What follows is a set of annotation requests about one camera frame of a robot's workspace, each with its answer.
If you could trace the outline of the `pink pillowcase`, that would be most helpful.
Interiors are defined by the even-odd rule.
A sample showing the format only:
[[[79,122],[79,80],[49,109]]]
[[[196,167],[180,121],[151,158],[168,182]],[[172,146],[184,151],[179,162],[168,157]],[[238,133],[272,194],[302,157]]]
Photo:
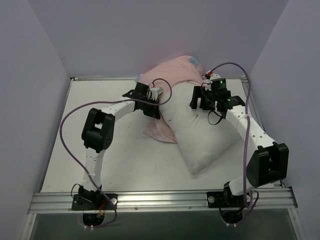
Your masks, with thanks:
[[[187,82],[199,85],[203,82],[204,68],[193,56],[183,55],[163,62],[146,73],[135,78],[135,82],[163,89],[163,94],[169,93],[175,85]],[[143,130],[150,138],[163,143],[177,142],[174,132],[163,118],[152,119]]]

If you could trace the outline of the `white pillow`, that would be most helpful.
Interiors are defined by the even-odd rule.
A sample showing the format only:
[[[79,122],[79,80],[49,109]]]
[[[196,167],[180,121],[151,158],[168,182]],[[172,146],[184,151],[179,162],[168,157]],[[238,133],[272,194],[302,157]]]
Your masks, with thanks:
[[[161,118],[173,131],[176,144],[191,174],[207,168],[221,154],[241,139],[227,121],[201,108],[191,109],[194,85],[183,82],[166,93],[159,107]]]

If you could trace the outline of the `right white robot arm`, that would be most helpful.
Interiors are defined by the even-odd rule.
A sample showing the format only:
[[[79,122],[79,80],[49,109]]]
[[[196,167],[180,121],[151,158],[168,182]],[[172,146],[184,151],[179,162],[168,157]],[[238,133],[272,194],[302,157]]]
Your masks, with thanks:
[[[229,189],[222,193],[225,205],[232,207],[241,195],[287,177],[289,148],[267,135],[249,114],[246,102],[227,89],[226,79],[211,79],[195,86],[189,106],[217,113],[244,140],[243,173],[227,184]]]

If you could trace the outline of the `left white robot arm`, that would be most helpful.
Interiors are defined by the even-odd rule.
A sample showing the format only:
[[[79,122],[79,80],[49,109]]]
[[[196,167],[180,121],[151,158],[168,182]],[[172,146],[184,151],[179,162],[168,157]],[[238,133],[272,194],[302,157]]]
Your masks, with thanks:
[[[89,110],[81,134],[85,147],[85,174],[78,190],[79,197],[88,209],[95,210],[101,203],[103,158],[113,141],[116,121],[136,110],[159,119],[158,104],[162,93],[161,87],[137,83],[135,89],[122,95],[118,101],[101,109]]]

